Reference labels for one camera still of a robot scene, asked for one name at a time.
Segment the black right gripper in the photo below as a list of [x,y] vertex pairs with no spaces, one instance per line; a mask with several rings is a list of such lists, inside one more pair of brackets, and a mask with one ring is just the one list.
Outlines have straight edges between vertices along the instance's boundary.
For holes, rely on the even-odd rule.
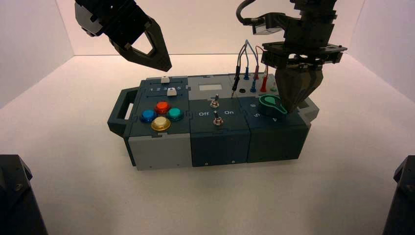
[[[276,68],[282,106],[292,113],[322,83],[325,63],[339,63],[342,45],[329,43],[336,10],[332,6],[296,6],[300,17],[271,12],[263,15],[266,29],[282,30],[283,42],[263,43],[261,62]],[[299,69],[304,65],[311,66]]]

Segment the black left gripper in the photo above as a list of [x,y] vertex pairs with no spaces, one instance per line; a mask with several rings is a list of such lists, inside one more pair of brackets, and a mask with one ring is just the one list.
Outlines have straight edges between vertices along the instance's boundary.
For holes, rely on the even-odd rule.
[[[91,37],[105,34],[127,61],[167,72],[172,68],[160,26],[134,0],[76,0],[75,18]],[[133,44],[145,33],[152,49],[145,54]]]

